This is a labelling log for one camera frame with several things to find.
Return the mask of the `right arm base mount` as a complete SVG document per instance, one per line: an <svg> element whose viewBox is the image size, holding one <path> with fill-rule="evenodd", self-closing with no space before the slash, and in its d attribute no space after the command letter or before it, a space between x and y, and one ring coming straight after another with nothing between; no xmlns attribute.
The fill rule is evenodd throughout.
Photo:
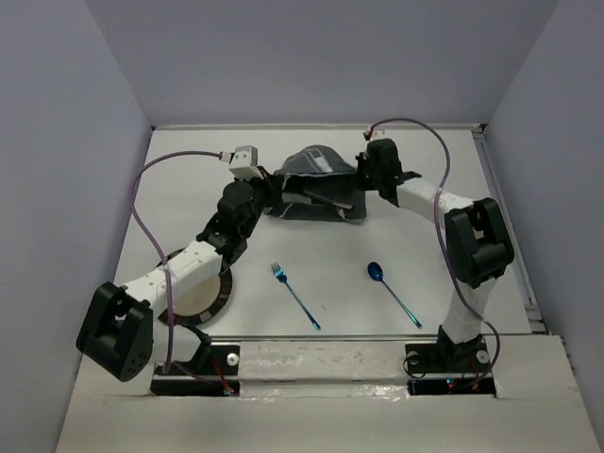
<svg viewBox="0 0 604 453"><path fill-rule="evenodd" d="M405 345L403 371L411 396L495 396L490 355L483 336L454 344L440 327L434 343Z"/></svg>

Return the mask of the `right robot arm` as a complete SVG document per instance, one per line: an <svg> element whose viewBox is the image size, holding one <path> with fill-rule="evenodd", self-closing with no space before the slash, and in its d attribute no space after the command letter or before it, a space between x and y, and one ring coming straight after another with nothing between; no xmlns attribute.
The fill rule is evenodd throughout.
<svg viewBox="0 0 604 453"><path fill-rule="evenodd" d="M493 198L458 196L405 172L390 139L370 141L357 162L360 189L376 191L435 225L454 290L432 356L442 368L455 370L478 352L488 298L514 260L501 209Z"/></svg>

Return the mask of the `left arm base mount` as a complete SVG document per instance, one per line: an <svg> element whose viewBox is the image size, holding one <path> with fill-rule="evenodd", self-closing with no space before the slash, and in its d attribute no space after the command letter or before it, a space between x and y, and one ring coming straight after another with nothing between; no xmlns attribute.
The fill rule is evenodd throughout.
<svg viewBox="0 0 604 453"><path fill-rule="evenodd" d="M156 365L150 393L155 396L238 396L241 347L234 343L215 343L196 327L190 331L200 340L193 356L188 361L173 361L168 371Z"/></svg>

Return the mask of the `grey striped cloth napkin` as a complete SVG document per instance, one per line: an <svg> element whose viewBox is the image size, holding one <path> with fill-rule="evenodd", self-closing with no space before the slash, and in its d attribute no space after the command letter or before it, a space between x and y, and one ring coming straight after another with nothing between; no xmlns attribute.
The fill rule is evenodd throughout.
<svg viewBox="0 0 604 453"><path fill-rule="evenodd" d="M264 213L283 220L360 225L367 210L365 193L356 187L356 172L333 148L309 145L275 171L280 198Z"/></svg>

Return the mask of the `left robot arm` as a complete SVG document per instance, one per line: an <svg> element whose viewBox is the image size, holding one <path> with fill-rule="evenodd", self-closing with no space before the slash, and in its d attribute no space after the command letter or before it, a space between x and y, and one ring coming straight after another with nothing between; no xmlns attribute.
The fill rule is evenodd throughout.
<svg viewBox="0 0 604 453"><path fill-rule="evenodd" d="M176 300L228 270L244 253L262 213L281 198L281 176L226 185L216 213L188 246L121 286L100 285L76 338L76 348L122 382L165 360L190 373L203 370L211 339L176 319Z"/></svg>

